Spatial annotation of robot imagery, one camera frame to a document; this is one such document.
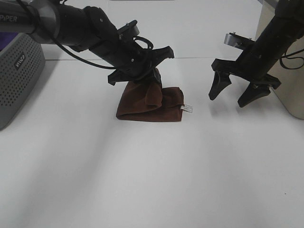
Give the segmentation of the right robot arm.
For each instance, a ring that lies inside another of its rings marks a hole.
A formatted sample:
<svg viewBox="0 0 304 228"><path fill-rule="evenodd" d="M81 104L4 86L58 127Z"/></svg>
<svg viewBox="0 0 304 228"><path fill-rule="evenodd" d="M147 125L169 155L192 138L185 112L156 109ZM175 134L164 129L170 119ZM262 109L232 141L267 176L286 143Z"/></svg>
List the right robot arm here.
<svg viewBox="0 0 304 228"><path fill-rule="evenodd" d="M215 59L211 67L214 80L209 92L210 100L231 84L230 75L249 82L238 105L247 104L270 94L270 88L277 89L281 82L268 74L273 65L285 56L289 47L304 35L304 2L302 0L280 0L275 15L257 40L228 33L224 43L241 49L235 60Z"/></svg>

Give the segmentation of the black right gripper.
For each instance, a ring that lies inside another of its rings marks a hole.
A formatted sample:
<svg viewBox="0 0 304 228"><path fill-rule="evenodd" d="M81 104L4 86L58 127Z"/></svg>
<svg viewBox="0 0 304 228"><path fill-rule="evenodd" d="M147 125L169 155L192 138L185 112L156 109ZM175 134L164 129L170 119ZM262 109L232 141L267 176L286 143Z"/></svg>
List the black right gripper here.
<svg viewBox="0 0 304 228"><path fill-rule="evenodd" d="M209 92L210 100L231 84L230 75L241 77L250 82L238 99L239 107L268 96L269 86L276 89L281 82L268 74L270 68L281 57L281 19L273 18L255 43L247 47L235 60L215 59L211 67L214 79Z"/></svg>

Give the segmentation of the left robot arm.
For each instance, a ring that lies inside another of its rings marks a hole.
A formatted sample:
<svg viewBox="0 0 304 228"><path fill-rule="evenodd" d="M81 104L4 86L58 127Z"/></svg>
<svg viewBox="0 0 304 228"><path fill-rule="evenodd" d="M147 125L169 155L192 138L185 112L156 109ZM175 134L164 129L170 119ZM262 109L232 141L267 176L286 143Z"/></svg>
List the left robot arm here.
<svg viewBox="0 0 304 228"><path fill-rule="evenodd" d="M28 34L40 44L54 44L69 55L89 50L108 63L108 83L161 82L157 66L173 58L171 47L155 49L139 36L137 21L116 28L99 7L83 9L62 0L3 0L0 3L2 32Z"/></svg>

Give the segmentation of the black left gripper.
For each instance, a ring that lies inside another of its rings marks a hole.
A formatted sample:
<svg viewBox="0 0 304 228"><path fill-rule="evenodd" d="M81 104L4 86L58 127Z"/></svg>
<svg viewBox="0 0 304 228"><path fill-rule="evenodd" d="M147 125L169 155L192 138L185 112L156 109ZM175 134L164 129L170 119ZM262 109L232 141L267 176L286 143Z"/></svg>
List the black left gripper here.
<svg viewBox="0 0 304 228"><path fill-rule="evenodd" d="M118 29L101 8L85 7L90 26L100 41L89 50L111 64L116 70L108 76L108 83L133 81L162 89L161 74L156 68L162 61L174 58L171 47L154 49L153 43L139 35L133 40L119 40Z"/></svg>

